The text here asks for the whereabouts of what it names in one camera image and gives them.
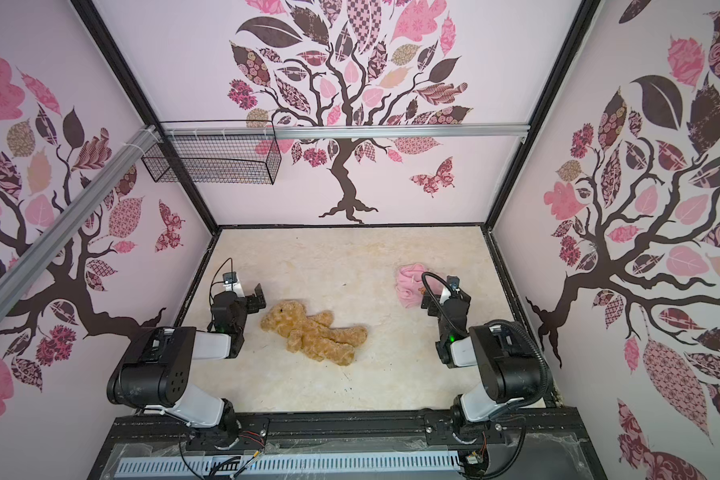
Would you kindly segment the pink knitted bear sweater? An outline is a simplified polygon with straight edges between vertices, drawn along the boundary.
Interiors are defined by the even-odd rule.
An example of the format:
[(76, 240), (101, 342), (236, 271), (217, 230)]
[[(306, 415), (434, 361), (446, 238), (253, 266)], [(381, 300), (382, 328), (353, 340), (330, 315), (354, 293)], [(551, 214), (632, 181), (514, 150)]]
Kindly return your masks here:
[(425, 293), (422, 274), (427, 271), (428, 268), (420, 263), (405, 265), (397, 270), (395, 291), (404, 308), (420, 306)]

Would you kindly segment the brown teddy bear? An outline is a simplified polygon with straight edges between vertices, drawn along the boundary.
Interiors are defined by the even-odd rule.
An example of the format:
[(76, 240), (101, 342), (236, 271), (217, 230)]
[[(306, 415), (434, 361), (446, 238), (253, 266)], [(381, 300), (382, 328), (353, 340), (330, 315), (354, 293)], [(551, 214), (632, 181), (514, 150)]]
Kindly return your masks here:
[(304, 304), (287, 300), (272, 307), (260, 327), (283, 337), (291, 353), (302, 353), (317, 362), (351, 365), (356, 349), (368, 338), (368, 330), (364, 326), (334, 328), (333, 322), (331, 311), (309, 315)]

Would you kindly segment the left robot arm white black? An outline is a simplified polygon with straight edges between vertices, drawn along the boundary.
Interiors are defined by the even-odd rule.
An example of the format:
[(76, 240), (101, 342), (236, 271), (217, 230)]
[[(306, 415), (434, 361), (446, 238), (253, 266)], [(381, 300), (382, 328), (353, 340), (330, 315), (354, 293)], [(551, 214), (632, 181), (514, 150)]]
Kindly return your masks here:
[(227, 275), (223, 290), (211, 297), (206, 330), (153, 327), (131, 341), (108, 380), (108, 401), (176, 419), (218, 449), (241, 440), (262, 445), (262, 437), (242, 425), (230, 400), (191, 383), (190, 370), (198, 361), (237, 358), (247, 318), (265, 307), (261, 285), (246, 295), (236, 275)]

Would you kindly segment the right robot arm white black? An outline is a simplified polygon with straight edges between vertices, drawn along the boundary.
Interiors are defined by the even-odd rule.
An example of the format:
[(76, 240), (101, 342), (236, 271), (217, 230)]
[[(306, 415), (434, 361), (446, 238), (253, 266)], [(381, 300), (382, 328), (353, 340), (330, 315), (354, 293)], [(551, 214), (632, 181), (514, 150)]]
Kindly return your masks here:
[(426, 291), (421, 301), (421, 308), (437, 319), (435, 350), (441, 363), (478, 372), (479, 383), (457, 395), (450, 408), (450, 431), (463, 444), (476, 441), (477, 428), (543, 399), (551, 386), (547, 362), (526, 330), (502, 319), (469, 327), (470, 301), (461, 291), (448, 297)]

